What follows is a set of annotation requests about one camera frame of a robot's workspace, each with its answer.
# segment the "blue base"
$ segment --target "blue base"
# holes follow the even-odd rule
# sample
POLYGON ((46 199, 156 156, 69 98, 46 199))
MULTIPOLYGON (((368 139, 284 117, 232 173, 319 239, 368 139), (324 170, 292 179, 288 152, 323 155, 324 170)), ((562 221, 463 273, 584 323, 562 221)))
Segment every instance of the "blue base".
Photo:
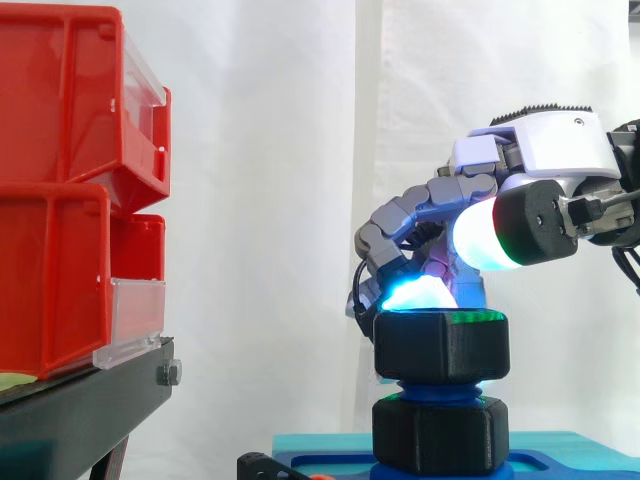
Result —
MULTIPOLYGON (((640 480, 640 459, 575 433, 512 433, 510 444, 509 463, 482 480, 640 480)), ((325 474, 335 480, 436 480, 376 464, 370 434, 277 436, 273 454, 305 475, 325 474)))

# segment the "metal bolt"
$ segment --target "metal bolt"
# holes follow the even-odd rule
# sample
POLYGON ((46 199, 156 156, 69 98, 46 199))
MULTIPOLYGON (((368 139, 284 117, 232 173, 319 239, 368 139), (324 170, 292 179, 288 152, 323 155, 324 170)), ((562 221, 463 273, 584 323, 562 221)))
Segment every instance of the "metal bolt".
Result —
POLYGON ((163 384, 167 387, 175 387, 182 379, 182 362, 176 358, 168 360, 164 364, 163 384))

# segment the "red storage drawer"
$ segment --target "red storage drawer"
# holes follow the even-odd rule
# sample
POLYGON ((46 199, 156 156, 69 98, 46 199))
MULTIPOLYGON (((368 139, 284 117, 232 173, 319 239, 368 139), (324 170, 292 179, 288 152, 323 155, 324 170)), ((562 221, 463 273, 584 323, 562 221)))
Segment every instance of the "red storage drawer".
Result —
POLYGON ((171 95, 110 7, 0 3, 0 182, 92 182, 132 213, 169 195, 171 95))
POLYGON ((109 368, 159 346, 161 217, 110 215, 99 185, 0 184, 0 252, 0 372, 47 378, 92 353, 109 368))

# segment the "glowing light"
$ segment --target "glowing light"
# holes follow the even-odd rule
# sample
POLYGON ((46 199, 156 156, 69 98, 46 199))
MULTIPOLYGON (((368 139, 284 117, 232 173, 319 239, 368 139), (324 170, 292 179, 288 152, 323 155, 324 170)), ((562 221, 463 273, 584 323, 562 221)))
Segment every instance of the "glowing light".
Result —
POLYGON ((397 285, 382 303, 383 310, 457 308, 449 289, 438 277, 423 275, 397 285))
POLYGON ((521 265, 509 258, 493 226, 495 197, 464 210, 453 226, 453 245, 462 260, 477 270, 511 270, 521 265))

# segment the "black cylindrical object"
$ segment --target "black cylindrical object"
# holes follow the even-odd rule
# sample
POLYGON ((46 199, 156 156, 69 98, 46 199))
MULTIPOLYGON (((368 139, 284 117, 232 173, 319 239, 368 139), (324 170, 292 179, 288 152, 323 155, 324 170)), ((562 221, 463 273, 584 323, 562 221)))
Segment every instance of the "black cylindrical object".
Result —
POLYGON ((505 253, 520 265, 569 257, 577 243, 565 234, 557 200, 564 195, 555 180, 539 180, 501 192, 493 224, 505 253))

